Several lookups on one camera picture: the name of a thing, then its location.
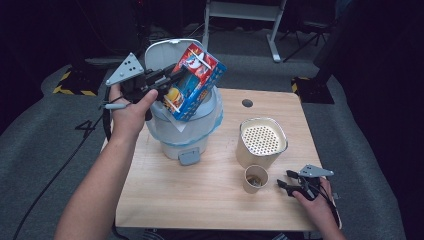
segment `chair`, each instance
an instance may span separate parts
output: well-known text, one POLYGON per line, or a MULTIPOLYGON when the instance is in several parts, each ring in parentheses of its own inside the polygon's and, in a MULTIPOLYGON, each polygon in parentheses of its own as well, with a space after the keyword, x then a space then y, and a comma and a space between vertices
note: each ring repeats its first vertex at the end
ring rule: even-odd
POLYGON ((306 47, 310 42, 316 40, 315 46, 318 46, 319 39, 322 37, 324 42, 326 39, 324 34, 331 33, 336 25, 336 6, 335 0, 294 0, 297 2, 294 11, 297 14, 296 24, 294 29, 287 31, 286 34, 280 38, 283 40, 290 32, 295 32, 299 43, 299 48, 287 56, 283 62, 286 62, 296 53, 306 47), (315 33, 308 41, 300 45, 297 31, 303 33, 315 33))

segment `wire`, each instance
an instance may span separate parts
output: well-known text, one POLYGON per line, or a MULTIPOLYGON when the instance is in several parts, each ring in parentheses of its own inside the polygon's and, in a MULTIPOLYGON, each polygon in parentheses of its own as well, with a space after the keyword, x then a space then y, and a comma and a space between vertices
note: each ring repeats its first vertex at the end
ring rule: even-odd
POLYGON ((78 153, 79 149, 84 144, 85 140, 90 136, 90 134, 95 130, 97 124, 100 122, 100 120, 103 118, 103 115, 100 116, 99 119, 97 119, 96 123, 94 123, 93 127, 91 129, 88 129, 87 134, 84 136, 78 147, 74 150, 74 152, 71 154, 71 156, 66 160, 66 162, 62 165, 62 167, 56 172, 56 174, 53 176, 53 178, 49 181, 49 183, 44 187, 44 189, 41 191, 41 193, 37 196, 37 198, 34 200, 34 202, 31 204, 27 212, 25 213, 24 217, 22 218, 21 222, 19 223, 18 228, 15 231, 15 235, 13 236, 13 240, 17 239, 18 234, 22 228, 22 226, 25 223, 25 220, 31 213, 32 209, 35 207, 35 205, 38 203, 38 201, 41 199, 41 197, 44 195, 44 193, 47 191, 47 189, 50 187, 50 185, 56 180, 56 178, 59 176, 59 174, 65 169, 65 167, 71 162, 72 158, 78 153))

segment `cardboard box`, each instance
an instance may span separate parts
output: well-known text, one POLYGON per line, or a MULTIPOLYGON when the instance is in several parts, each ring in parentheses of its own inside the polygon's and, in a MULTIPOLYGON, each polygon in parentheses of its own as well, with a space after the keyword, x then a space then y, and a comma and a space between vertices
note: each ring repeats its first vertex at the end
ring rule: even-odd
POLYGON ((227 68, 195 43, 188 46, 173 71, 180 68, 188 71, 171 87, 163 104, 176 120, 187 122, 227 68))

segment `white shelf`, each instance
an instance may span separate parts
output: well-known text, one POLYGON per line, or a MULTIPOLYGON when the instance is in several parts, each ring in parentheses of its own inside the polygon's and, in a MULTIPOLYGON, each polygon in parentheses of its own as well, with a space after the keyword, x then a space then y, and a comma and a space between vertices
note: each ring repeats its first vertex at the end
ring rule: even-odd
POLYGON ((227 17, 275 21, 278 15, 278 6, 261 6, 253 4, 211 2, 209 15, 213 17, 227 17))

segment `metal strainer cup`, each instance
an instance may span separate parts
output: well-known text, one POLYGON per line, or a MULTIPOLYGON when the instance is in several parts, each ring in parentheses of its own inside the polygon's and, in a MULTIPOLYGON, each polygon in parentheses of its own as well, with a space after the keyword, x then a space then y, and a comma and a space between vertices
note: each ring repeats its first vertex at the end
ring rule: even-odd
POLYGON ((274 119, 248 119, 240 124, 237 161, 244 168, 259 165, 268 169, 287 146, 286 135, 274 119))

